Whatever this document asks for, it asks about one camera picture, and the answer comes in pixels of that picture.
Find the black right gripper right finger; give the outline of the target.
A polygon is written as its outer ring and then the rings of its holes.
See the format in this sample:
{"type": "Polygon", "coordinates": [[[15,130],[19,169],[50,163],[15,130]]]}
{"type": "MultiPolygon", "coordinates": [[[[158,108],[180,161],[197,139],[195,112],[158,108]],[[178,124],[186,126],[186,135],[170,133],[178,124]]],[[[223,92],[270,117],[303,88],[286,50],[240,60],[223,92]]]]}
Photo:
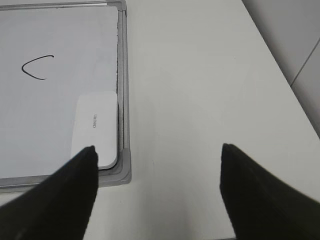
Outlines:
{"type": "Polygon", "coordinates": [[[220,193],[238,240],[318,240],[320,203],[233,144],[223,144],[220,193]]]}

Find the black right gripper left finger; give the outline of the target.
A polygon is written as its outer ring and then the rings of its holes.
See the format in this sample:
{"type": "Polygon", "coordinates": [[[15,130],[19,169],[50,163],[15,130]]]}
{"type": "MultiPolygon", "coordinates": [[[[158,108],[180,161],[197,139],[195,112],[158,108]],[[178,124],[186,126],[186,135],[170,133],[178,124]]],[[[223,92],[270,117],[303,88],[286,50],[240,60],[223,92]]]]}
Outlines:
{"type": "Polygon", "coordinates": [[[0,207],[0,238],[82,240],[98,181],[98,155],[94,146],[88,146],[43,182],[0,207]]]}

